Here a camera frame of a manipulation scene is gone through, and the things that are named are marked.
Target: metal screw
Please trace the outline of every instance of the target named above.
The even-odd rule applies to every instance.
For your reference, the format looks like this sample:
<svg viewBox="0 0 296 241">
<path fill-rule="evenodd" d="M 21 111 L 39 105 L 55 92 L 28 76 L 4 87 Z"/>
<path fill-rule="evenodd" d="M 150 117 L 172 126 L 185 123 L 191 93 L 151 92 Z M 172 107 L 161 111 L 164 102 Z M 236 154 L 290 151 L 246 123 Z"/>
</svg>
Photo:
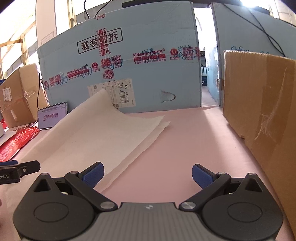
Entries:
<svg viewBox="0 0 296 241">
<path fill-rule="evenodd" d="M 103 208 L 103 209 L 112 209 L 114 207 L 115 207 L 115 204 L 113 202 L 107 201 L 107 202 L 101 203 L 101 208 Z"/>
<path fill-rule="evenodd" d="M 181 204 L 181 207 L 184 209 L 194 209 L 196 207 L 196 204 L 194 202 L 183 202 Z"/>
</svg>

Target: barcode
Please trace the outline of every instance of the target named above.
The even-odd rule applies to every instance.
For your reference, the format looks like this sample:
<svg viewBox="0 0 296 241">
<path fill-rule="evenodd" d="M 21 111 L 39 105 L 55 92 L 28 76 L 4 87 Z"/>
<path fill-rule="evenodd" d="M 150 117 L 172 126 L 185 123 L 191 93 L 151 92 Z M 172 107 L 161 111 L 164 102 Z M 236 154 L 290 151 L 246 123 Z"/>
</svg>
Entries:
<svg viewBox="0 0 296 241">
<path fill-rule="evenodd" d="M 120 93 L 120 102 L 126 104 L 126 93 Z"/>
</svg>

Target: white box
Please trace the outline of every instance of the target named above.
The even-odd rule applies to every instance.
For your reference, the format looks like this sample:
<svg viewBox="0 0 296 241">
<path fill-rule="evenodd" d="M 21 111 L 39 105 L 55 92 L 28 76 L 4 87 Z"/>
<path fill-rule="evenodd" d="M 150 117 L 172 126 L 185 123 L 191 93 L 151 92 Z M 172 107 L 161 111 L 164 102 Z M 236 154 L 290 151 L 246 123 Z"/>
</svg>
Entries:
<svg viewBox="0 0 296 241">
<path fill-rule="evenodd" d="M 197 30 L 189 1 L 103 14 L 37 52 L 51 105 L 66 101 L 72 110 L 98 88 L 106 88 L 124 113 L 201 105 Z"/>
</svg>

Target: red circular logo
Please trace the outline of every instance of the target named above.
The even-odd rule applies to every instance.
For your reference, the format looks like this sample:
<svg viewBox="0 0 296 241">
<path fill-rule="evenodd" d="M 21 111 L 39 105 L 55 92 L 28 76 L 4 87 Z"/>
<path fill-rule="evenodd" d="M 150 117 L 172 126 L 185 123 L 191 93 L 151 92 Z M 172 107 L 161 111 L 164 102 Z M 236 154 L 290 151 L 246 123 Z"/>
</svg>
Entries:
<svg viewBox="0 0 296 241">
<path fill-rule="evenodd" d="M 178 50 L 177 49 L 171 49 L 170 50 L 170 54 L 171 55 L 177 55 L 178 54 Z"/>
<path fill-rule="evenodd" d="M 109 66 L 111 64 L 111 60 L 110 59 L 105 59 L 105 66 Z"/>
<path fill-rule="evenodd" d="M 92 67 L 93 67 L 93 69 L 96 69 L 96 68 L 98 67 L 98 63 L 94 62 L 94 63 L 92 64 Z"/>
</svg>

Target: white paper sheet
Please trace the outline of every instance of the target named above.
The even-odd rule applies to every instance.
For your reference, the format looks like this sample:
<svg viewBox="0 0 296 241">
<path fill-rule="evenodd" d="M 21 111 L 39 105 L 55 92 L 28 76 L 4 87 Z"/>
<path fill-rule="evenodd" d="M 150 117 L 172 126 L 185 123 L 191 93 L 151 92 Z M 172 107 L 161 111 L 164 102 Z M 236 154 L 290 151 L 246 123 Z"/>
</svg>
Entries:
<svg viewBox="0 0 296 241">
<path fill-rule="evenodd" d="M 9 215 L 12 217 L 42 172 L 63 177 L 69 171 L 81 172 L 100 161 L 104 164 L 105 176 L 95 189 L 106 189 L 169 124 L 162 122 L 162 118 L 127 116 L 116 110 L 107 92 L 101 90 L 65 116 L 20 161 L 38 160 L 41 170 L 23 177 L 20 183 L 6 185 Z"/>
</svg>

